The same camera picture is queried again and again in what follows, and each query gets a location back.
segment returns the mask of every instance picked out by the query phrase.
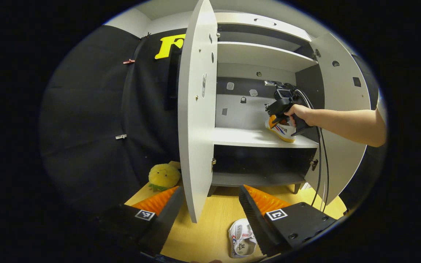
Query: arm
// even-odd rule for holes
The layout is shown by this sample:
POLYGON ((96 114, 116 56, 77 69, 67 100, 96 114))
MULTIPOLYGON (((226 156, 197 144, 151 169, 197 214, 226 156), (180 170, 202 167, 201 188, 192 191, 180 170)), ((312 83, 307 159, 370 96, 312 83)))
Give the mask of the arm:
POLYGON ((318 126, 346 139, 379 147, 386 142, 386 124, 376 110, 312 110, 294 105, 285 115, 296 125, 292 114, 306 121, 309 126, 318 126))

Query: white sneaker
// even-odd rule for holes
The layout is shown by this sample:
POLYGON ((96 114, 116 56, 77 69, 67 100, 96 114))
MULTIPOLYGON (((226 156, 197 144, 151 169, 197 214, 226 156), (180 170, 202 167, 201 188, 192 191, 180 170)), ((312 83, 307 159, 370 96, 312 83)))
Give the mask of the white sneaker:
POLYGON ((290 126, 287 122, 286 125, 281 125, 280 123, 273 124, 272 121, 276 119, 275 115, 271 115, 269 120, 266 120, 266 128, 272 131, 273 133, 277 134, 280 139, 286 142, 294 142, 295 136, 290 136, 294 132, 297 131, 297 128, 290 126))
POLYGON ((230 256, 232 258, 244 258, 251 255, 258 244, 246 218, 235 221, 228 230, 228 237, 230 239, 230 256))

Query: cabinet leg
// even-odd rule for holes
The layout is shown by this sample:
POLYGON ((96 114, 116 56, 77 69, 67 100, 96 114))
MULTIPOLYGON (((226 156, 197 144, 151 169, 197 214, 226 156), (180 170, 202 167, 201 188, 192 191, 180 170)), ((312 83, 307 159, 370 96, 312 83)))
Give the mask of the cabinet leg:
POLYGON ((207 194, 207 197, 211 196, 216 190, 216 188, 217 186, 211 185, 211 187, 209 188, 209 193, 207 194))
POLYGON ((301 188, 301 183, 296 183, 295 184, 295 189, 294 189, 294 194, 297 194, 298 193, 298 190, 301 188))

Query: stuffed toy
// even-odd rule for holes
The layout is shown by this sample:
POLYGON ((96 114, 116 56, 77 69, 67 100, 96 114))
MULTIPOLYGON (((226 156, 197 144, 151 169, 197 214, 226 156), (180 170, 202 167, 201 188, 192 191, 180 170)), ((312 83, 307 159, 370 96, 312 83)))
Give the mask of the stuffed toy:
POLYGON ((152 187, 154 192, 174 187, 181 177, 179 168, 181 168, 180 163, 175 161, 154 165, 149 172, 149 187, 152 187))

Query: white cabinet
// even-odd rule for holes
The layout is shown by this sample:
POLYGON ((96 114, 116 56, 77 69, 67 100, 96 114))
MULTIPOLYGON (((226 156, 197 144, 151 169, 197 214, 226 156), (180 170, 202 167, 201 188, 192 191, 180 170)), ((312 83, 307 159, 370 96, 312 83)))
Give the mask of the white cabinet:
MULTIPOLYGON (((182 47, 178 91, 180 161, 193 222, 199 220, 211 185, 306 180, 316 187, 319 167, 311 170, 310 161, 319 159, 318 142, 299 135, 294 143, 286 143, 264 127, 268 117, 264 104, 274 101, 268 95, 274 88, 262 84, 263 80, 275 80, 296 85, 297 73, 313 66, 322 74, 324 108, 369 108, 368 90, 358 66, 331 34, 311 39, 303 29, 269 17, 214 13, 209 0, 199 0, 182 47), (217 32, 221 33, 219 41, 217 32), (303 46, 317 50, 318 56, 312 56, 312 51, 295 51, 303 46), (241 82, 235 89, 229 85, 231 91, 223 88, 232 79, 241 82), (259 95, 250 95, 249 88, 258 83, 259 95), (214 167, 213 158, 217 159, 214 167)), ((352 178, 365 145, 328 131, 324 137, 330 202, 352 178)), ((322 163, 324 185, 324 158, 322 163)))

